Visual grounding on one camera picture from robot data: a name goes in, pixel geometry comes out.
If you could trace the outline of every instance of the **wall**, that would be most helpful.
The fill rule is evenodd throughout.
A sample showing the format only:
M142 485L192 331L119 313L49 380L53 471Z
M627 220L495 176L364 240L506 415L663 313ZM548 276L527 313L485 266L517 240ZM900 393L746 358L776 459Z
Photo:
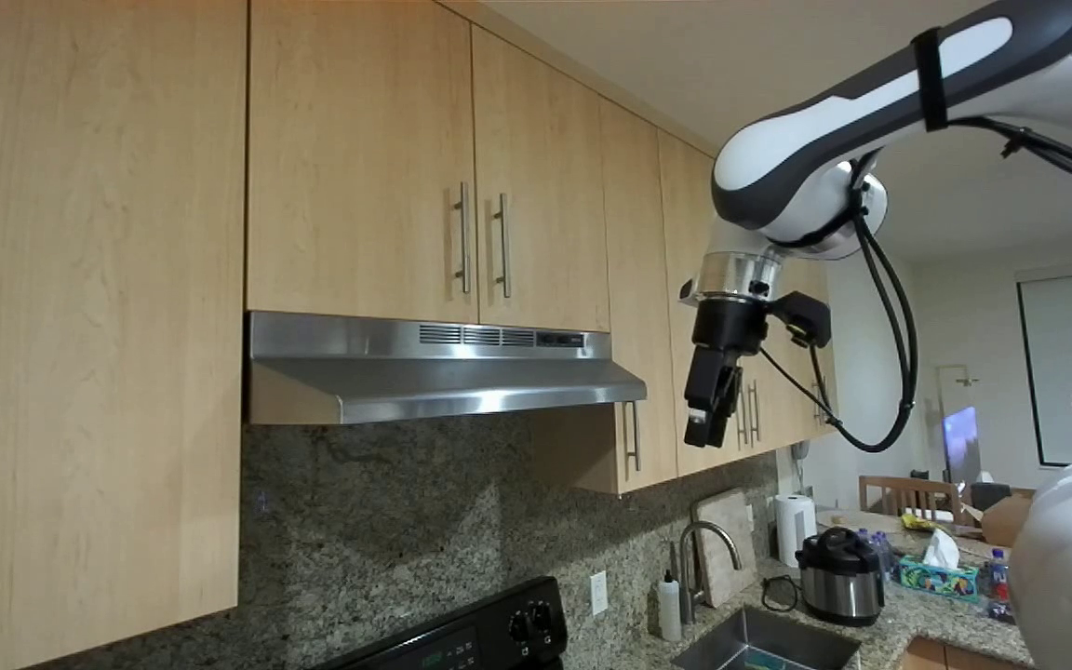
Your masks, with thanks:
M773 459L627 497L537 485L524 415L248 426L241 450L241 606L55 670L311 666L541 574L563 579L564 666L626 666L686 508L773 495ZM588 619L595 569L611 609Z
M1024 367L1014 279L1072 270L1072 244L1013 249L955 265L910 266L924 370L929 364L969 364L977 380L977 442L983 470L1019 486L1042 485L1049 471L1033 455L1033 415Z
M835 313L836 415L852 436L876 442L887 436L900 403L894 334L859 256L827 265L827 285ZM908 476L908 470L934 470L924 446L919 413L910 413L895 446L887 455L862 455L831 430L801 459L801 476L821 508L859 508L859 476Z

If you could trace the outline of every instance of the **stove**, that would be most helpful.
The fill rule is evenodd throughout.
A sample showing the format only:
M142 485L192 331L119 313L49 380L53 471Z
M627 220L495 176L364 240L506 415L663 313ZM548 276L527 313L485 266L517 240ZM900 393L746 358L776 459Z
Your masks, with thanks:
M564 642L559 579L537 575L320 670L559 670Z

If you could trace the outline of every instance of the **tissue box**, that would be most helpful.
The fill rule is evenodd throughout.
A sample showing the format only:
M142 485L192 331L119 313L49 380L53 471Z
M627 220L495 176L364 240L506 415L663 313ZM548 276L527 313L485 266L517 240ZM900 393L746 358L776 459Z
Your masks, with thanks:
M936 569L936 565L925 565L919 559L900 554L890 574L900 586L919 586L919 590L934 590L934 595L949 595L949 600L964 600L964 604L983 604L977 569L972 569L972 565L969 569Z

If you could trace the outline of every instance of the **range hood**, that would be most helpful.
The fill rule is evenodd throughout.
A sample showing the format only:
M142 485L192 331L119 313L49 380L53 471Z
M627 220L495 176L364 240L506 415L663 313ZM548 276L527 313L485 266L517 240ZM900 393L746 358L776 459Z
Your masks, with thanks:
M248 313L248 425L374 425L640 403L608 331Z

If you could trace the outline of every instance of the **granite backsplash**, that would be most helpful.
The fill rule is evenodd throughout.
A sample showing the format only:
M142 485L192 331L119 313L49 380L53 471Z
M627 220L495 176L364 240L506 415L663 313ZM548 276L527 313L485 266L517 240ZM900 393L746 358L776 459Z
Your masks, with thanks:
M238 609L49 670L311 666L541 574L563 579L564 666L626 666L689 504L740 486L763 508L776 486L773 459L751 459L611 497L541 485L533 459L521 413L246 426ZM595 569L611 579L600 619L588 612Z

